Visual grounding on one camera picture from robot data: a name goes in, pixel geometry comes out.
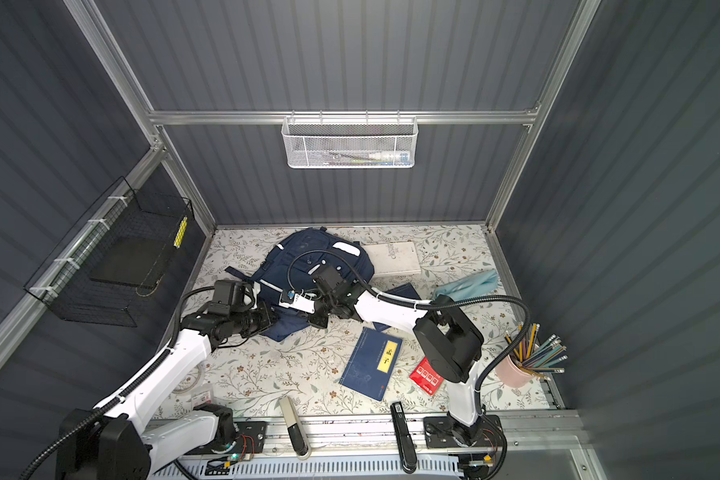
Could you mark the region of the white Robinson Crusoe book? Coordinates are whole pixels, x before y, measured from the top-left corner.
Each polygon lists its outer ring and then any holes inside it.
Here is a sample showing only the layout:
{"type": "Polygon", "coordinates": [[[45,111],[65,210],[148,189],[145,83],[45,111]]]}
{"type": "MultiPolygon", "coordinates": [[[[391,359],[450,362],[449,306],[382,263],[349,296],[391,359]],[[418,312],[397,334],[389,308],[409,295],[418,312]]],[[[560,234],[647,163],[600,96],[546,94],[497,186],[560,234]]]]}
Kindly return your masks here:
{"type": "Polygon", "coordinates": [[[410,276],[421,273],[414,242],[366,245],[365,251],[374,266],[375,277],[410,276]]]}

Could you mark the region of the red card pack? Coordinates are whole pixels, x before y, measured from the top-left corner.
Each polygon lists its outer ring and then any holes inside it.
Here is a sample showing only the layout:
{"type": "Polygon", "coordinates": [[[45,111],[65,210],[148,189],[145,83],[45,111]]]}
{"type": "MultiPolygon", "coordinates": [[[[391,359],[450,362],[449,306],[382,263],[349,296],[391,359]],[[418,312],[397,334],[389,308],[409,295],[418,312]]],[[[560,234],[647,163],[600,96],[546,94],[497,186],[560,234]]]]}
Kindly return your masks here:
{"type": "Polygon", "coordinates": [[[409,379],[429,396],[434,396],[444,382],[426,357],[416,365],[409,379]]]}

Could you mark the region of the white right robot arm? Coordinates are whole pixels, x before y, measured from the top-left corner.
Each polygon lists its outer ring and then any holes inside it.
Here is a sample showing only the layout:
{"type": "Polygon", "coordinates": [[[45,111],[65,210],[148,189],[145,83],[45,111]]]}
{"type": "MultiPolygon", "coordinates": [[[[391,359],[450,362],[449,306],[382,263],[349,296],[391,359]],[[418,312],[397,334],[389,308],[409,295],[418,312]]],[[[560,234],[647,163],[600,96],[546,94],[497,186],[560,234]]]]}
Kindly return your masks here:
{"type": "Polygon", "coordinates": [[[484,337],[464,312],[447,297],[435,301],[389,295],[362,279],[343,278],[331,265],[316,268],[310,292],[291,290],[281,299],[307,313],[310,321],[330,315],[384,324],[412,334],[426,360],[446,383],[448,414],[463,427],[481,415],[476,397],[478,361],[484,337]]]}

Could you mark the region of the navy blue student backpack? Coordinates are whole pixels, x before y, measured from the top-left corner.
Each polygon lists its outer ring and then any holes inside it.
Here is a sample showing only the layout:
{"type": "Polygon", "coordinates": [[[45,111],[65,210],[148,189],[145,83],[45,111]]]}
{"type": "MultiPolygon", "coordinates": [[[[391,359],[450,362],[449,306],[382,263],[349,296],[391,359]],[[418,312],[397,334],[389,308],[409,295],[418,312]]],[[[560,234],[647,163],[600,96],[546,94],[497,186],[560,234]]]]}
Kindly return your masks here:
{"type": "Polygon", "coordinates": [[[309,326],[325,328],[327,319],[309,320],[309,314],[280,305],[281,297],[290,291],[323,295],[313,276],[326,267],[332,268],[342,283],[370,281],[374,265],[358,242],[333,235],[323,227],[306,228],[290,234],[277,243],[251,275],[229,266],[225,272],[233,277],[260,285],[260,297],[273,307],[278,320],[263,335],[276,342],[309,326]]]}

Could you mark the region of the dark blue thin notebook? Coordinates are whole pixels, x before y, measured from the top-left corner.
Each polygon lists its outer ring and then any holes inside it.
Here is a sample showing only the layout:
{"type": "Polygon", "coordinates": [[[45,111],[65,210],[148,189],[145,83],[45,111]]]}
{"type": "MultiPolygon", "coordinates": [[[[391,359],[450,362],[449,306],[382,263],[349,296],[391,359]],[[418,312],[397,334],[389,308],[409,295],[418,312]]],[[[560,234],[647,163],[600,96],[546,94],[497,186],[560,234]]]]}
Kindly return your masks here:
{"type": "MultiPolygon", "coordinates": [[[[410,282],[407,282],[405,284],[401,284],[397,287],[389,289],[389,290],[387,290],[387,293],[394,295],[394,296],[402,297],[405,299],[411,299],[411,300],[420,300],[421,299],[421,296],[419,295],[419,293],[416,291],[416,289],[410,282]]],[[[385,330],[387,330],[389,328],[389,326],[386,324],[381,324],[381,323],[376,323],[376,322],[373,323],[373,326],[374,326],[374,329],[379,332],[384,332],[385,330]]]]}

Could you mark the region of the pink pencil cup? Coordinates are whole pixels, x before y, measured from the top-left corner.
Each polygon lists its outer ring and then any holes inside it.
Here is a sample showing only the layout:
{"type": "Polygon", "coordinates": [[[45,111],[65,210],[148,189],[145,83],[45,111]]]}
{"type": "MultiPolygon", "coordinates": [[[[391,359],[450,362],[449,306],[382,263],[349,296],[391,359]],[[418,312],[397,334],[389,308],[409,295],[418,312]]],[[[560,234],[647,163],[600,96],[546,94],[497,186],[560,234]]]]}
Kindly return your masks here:
{"type": "Polygon", "coordinates": [[[508,355],[494,369],[496,377],[507,387],[520,389],[527,385],[534,376],[516,365],[508,355]]]}

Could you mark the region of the black and white stapler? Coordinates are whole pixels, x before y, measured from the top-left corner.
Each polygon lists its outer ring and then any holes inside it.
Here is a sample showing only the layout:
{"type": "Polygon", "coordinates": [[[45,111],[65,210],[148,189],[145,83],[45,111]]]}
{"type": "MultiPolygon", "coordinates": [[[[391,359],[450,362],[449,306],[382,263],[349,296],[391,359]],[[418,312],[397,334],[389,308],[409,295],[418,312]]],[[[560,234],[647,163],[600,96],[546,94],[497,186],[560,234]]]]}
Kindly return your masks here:
{"type": "Polygon", "coordinates": [[[308,458],[311,453],[311,447],[291,399],[287,395],[284,395],[279,399],[278,405],[282,412],[294,453],[299,459],[308,458]]]}

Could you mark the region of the light blue cloth pouch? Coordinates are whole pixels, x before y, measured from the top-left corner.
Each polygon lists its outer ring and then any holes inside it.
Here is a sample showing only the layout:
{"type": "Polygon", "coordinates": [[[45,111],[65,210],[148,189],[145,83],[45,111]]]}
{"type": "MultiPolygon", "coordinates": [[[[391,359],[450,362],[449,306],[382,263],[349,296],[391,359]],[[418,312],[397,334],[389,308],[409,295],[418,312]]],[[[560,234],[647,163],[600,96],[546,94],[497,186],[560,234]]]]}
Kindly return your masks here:
{"type": "Polygon", "coordinates": [[[499,286],[499,275],[495,269],[470,274],[461,279],[438,286],[433,299],[445,296],[453,301],[463,301],[494,294],[499,286]]]}

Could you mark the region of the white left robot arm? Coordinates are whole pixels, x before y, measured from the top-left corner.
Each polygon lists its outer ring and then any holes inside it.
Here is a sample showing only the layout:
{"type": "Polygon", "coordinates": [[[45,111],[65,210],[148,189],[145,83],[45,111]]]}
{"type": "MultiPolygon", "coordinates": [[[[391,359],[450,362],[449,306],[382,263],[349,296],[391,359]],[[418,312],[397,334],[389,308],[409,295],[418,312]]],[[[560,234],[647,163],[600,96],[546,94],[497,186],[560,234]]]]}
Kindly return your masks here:
{"type": "Polygon", "coordinates": [[[92,410],[75,410],[60,427],[58,479],[146,479],[196,448],[227,454],[242,447],[232,410],[206,404],[155,430],[147,428],[187,374],[229,344],[272,326],[277,315],[257,283],[221,280],[210,301],[173,322],[167,344],[92,410]]]}

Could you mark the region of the blue notebook with yellow label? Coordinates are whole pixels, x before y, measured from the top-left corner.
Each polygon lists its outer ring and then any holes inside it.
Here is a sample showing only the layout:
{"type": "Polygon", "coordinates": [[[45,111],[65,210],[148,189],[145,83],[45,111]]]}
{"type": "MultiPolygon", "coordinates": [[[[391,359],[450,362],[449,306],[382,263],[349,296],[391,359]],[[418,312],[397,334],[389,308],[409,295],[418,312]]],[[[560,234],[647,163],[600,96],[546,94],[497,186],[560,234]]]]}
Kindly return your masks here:
{"type": "Polygon", "coordinates": [[[381,401],[387,391],[402,344],[401,338],[364,328],[339,384],[370,399],[381,401]]]}

